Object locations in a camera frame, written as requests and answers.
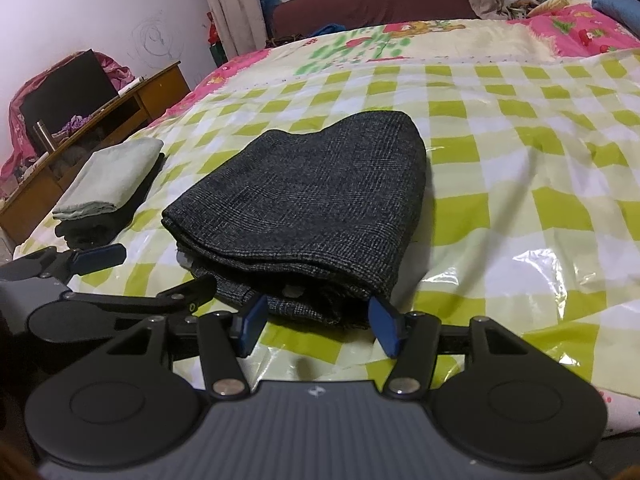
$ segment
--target stack of folded clothes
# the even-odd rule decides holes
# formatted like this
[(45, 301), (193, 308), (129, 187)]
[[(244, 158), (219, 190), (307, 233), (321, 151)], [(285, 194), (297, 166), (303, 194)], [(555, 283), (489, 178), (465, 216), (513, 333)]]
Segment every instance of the stack of folded clothes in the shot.
[(110, 244), (145, 201), (164, 162), (162, 140), (129, 140), (95, 152), (53, 208), (71, 249)]
[(259, 293), (272, 314), (366, 326), (389, 297), (420, 219), (424, 143), (402, 112), (363, 112), (320, 132), (269, 130), (188, 189), (162, 224), (239, 306)]

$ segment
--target wooden dresser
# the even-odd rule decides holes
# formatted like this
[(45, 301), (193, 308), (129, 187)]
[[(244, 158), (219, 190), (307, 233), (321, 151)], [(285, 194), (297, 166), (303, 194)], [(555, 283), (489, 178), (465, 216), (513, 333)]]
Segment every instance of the wooden dresser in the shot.
[[(162, 116), (189, 93), (179, 61), (145, 79), (93, 114), (80, 130), (47, 155), (0, 210), (0, 227), (15, 244), (23, 243), (53, 209), (92, 152), (113, 146)], [(79, 160), (65, 161), (76, 150)]]

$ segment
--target black screen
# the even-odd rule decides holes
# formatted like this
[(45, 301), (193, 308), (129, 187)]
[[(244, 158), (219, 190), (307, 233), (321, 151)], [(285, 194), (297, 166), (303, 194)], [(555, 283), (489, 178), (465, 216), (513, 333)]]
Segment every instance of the black screen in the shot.
[(20, 106), (36, 152), (43, 154), (45, 147), (33, 133), (35, 123), (43, 121), (49, 133), (55, 134), (74, 115), (88, 117), (117, 95), (93, 50), (56, 69)]

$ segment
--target gray plaid fabric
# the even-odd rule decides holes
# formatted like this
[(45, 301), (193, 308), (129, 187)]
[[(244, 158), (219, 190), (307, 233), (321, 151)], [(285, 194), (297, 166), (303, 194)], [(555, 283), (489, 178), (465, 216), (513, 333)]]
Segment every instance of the gray plaid fabric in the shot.
[(365, 326), (388, 298), (420, 218), (424, 143), (403, 112), (347, 117), (320, 132), (268, 130), (162, 212), (195, 276), (238, 306), (267, 294), (272, 314)]

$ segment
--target green and white checkered tablecloth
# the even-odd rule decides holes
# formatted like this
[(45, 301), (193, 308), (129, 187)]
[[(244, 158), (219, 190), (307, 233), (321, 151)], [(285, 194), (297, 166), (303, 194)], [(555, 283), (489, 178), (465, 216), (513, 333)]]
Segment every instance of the green and white checkered tablecloth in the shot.
[[(363, 62), (221, 89), (136, 134), (164, 140), (168, 160), (116, 240), (127, 260), (71, 286), (153, 295), (187, 280), (165, 206), (268, 128), (305, 134), (369, 109), (409, 114), (432, 163), (434, 209), (426, 200), (401, 273), (417, 285), (406, 306), (449, 324), (491, 316), (597, 386), (640, 396), (640, 51), (545, 65)], [(17, 253), (64, 247), (55, 223)], [(436, 382), (458, 365), (441, 358)], [(380, 382), (391, 362), (368, 332), (274, 320), (244, 366), (253, 380)]]

